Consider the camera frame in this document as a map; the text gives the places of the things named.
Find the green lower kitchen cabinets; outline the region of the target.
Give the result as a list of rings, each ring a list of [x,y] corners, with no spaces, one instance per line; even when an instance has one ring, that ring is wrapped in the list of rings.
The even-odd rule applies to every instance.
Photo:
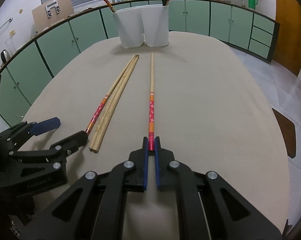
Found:
[[[279,23],[236,5],[209,0],[130,1],[87,10],[31,39],[1,68],[0,116],[22,121],[46,85],[93,44],[119,37],[124,48],[163,47],[168,33],[214,37],[262,61],[271,62]]]

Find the wooden door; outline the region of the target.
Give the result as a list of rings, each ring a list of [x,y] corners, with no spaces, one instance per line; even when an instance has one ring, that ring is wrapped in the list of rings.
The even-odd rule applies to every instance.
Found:
[[[301,80],[301,5],[297,0],[276,0],[278,39],[273,59]]]

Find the steel electric kettle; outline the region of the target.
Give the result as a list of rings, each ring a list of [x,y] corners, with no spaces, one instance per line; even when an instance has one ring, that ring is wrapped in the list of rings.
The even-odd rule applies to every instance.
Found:
[[[8,50],[4,49],[0,53],[0,58],[3,64],[6,64],[11,59],[11,54]]]

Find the brown wooden chair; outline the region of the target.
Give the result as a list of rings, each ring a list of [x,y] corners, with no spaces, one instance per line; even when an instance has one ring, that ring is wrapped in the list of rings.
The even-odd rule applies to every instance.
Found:
[[[290,121],[283,114],[279,113],[277,110],[272,109],[280,130],[282,132],[282,136],[285,142],[285,146],[287,149],[287,154],[291,159],[296,157],[296,131],[295,125],[292,121]]]

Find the green thermos jug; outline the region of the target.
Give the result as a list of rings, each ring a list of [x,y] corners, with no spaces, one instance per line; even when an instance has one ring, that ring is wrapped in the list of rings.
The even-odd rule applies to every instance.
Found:
[[[248,0],[248,7],[249,7],[250,9],[255,10],[257,4],[258,4],[258,0]]]

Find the red patterned chopstick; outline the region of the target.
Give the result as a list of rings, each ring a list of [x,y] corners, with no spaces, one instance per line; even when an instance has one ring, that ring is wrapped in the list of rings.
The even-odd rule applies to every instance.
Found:
[[[113,84],[111,85],[110,89],[108,90],[108,92],[106,93],[106,95],[104,96],[104,98],[102,99],[102,101],[100,102],[99,106],[97,107],[95,113],[93,114],[93,117],[91,118],[87,128],[86,128],[86,133],[87,135],[90,135],[91,130],[93,129],[99,115],[101,114],[104,106],[106,105],[109,97],[111,96],[111,94],[113,93],[115,87],[118,85],[120,79],[123,77],[123,74],[125,73],[125,71],[128,69],[128,67],[130,66],[130,64],[132,63],[133,59],[135,59],[137,57],[137,55],[134,55],[129,61],[128,63],[125,65],[125,67],[123,68],[123,70],[120,72],[120,74],[118,75],[118,77],[116,78],[116,80],[113,82]]]
[[[154,54],[150,62],[150,107],[149,107],[149,150],[154,151]]]

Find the brown cardboard board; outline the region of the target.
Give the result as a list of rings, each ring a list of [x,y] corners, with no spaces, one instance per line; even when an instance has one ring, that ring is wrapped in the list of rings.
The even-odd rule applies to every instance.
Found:
[[[35,28],[39,33],[73,14],[71,0],[50,0],[32,10]]]

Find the white double utensil holder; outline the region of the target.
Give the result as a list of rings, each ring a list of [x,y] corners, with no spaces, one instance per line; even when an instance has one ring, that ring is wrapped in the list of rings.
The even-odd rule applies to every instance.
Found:
[[[169,44],[169,9],[160,4],[120,9],[113,13],[123,48]]]

